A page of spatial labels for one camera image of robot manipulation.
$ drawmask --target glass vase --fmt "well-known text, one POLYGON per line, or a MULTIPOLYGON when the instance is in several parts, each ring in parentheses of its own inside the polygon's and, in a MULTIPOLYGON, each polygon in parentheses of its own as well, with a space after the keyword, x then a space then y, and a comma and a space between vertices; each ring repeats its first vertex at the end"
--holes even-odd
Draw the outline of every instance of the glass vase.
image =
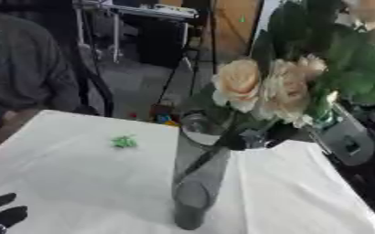
POLYGON ((172 196, 174 220, 182 229, 199 228, 218 199, 230 159, 230 149, 217 145, 223 130, 201 112, 181 120, 172 196))

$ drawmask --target chair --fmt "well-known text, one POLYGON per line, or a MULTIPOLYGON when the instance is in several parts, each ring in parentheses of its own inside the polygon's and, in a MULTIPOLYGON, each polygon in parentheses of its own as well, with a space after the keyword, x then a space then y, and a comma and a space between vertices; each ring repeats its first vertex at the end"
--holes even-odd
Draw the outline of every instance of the chair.
POLYGON ((104 116, 113 116, 113 94, 100 75, 90 71, 82 61, 78 46, 78 26, 72 2, 67 0, 0 0, 0 12, 34 21, 45 27, 57 40, 67 60, 72 65, 80 87, 83 106, 89 105, 89 81, 102 96, 104 116))

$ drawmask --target peach rose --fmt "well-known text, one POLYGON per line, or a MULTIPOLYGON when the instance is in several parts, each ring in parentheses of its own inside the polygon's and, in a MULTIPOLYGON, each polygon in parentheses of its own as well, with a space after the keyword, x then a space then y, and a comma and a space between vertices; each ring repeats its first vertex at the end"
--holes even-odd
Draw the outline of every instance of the peach rose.
POLYGON ((278 117, 300 128, 312 121, 304 115, 309 102, 303 70, 293 62, 278 59, 263 83, 261 101, 255 114, 268 120, 278 117))
POLYGON ((344 0, 351 13, 362 22, 375 22, 375 0, 344 0))
POLYGON ((213 77, 215 92, 213 100, 219 106, 228 102, 240 112, 250 112, 258 100, 261 83, 259 67, 250 59, 231 62, 220 68, 219 74, 213 77))
POLYGON ((327 69, 327 65, 321 58, 308 55, 307 57, 301 57, 299 59, 298 68, 305 74, 307 81, 312 81, 323 74, 327 69))

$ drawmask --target white tablecloth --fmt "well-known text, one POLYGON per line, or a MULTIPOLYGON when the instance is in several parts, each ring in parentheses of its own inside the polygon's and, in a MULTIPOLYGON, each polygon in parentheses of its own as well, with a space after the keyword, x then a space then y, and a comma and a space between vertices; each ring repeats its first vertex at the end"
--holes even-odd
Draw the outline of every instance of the white tablecloth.
POLYGON ((315 144, 232 153, 206 223, 172 223, 178 130, 42 112, 0 146, 0 195, 16 192, 28 219, 11 234, 371 234, 375 215, 315 144), (136 149, 111 146, 131 135, 136 149))

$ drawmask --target gray sweater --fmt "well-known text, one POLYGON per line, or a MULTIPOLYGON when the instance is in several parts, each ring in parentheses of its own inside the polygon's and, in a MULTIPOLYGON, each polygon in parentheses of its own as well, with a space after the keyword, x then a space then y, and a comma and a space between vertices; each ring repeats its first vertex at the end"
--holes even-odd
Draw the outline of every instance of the gray sweater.
POLYGON ((49 32, 0 15, 0 124, 6 111, 79 106, 77 82, 49 32))

